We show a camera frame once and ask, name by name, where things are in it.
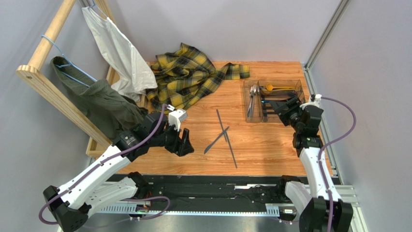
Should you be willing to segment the grey plastic knife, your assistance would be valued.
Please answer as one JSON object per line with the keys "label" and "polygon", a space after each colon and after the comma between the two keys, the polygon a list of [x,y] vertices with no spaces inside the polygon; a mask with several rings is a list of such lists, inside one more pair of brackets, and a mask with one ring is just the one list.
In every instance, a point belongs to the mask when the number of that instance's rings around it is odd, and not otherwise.
{"label": "grey plastic knife", "polygon": [[237,169],[237,168],[238,168],[238,166],[237,166],[237,162],[236,162],[236,159],[235,159],[234,151],[233,151],[233,148],[232,148],[232,145],[231,145],[231,141],[230,141],[230,139],[229,139],[228,132],[225,132],[225,137],[226,137],[226,140],[227,140],[227,143],[228,143],[228,146],[229,146],[229,149],[230,149],[231,155],[232,155],[232,159],[233,159],[233,162],[234,162],[235,168]]}

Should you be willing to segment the silver fork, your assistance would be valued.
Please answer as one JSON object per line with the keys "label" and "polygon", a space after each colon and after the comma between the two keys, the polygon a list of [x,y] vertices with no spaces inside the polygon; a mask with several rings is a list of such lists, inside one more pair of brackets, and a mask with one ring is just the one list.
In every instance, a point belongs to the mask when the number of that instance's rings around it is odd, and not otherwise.
{"label": "silver fork", "polygon": [[248,105],[247,117],[252,117],[252,115],[253,115],[255,93],[256,93],[256,85],[253,85],[250,88],[250,102],[249,102],[249,105]]}

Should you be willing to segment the silver spoon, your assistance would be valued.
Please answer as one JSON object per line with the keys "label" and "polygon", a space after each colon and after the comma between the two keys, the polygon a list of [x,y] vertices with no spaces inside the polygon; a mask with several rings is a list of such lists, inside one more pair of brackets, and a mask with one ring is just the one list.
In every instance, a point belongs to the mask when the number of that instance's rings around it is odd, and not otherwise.
{"label": "silver spoon", "polygon": [[255,97],[259,92],[259,87],[257,84],[253,85],[250,89],[250,110],[249,117],[253,117]]}

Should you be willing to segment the black metal spoon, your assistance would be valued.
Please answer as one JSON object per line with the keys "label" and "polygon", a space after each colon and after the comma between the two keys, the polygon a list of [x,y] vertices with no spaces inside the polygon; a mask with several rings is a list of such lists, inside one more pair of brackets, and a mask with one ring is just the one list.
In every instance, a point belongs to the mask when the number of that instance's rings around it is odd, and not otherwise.
{"label": "black metal spoon", "polygon": [[261,93],[262,96],[265,97],[272,97],[272,98],[282,98],[282,99],[287,99],[293,96],[296,96],[296,93],[294,91],[275,91],[275,92],[263,92]]}

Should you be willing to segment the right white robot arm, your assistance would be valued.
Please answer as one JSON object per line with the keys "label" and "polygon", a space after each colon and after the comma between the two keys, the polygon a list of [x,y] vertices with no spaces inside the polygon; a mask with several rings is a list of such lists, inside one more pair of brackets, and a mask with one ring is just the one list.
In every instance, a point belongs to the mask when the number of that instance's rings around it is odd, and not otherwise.
{"label": "right white robot arm", "polygon": [[323,109],[320,94],[308,103],[293,96],[286,100],[270,100],[269,104],[284,126],[294,129],[293,146],[307,174],[309,189],[299,181],[286,181],[284,192],[299,214],[301,232],[347,232],[353,208],[343,201],[328,172],[324,144],[318,135]]}

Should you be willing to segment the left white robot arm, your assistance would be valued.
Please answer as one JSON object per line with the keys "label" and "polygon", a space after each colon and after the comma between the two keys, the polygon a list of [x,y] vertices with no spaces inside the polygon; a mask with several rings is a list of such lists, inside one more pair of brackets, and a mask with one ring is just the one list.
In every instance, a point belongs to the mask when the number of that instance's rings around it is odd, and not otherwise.
{"label": "left white robot arm", "polygon": [[148,182],[138,172],[106,187],[102,184],[151,147],[164,147],[179,157],[194,152],[189,130],[180,128],[187,116],[183,109],[175,109],[168,115],[161,112],[146,115],[142,123],[120,133],[113,144],[77,177],[60,187],[47,187],[43,191],[46,208],[60,228],[74,232],[107,206],[124,199],[147,197]]}

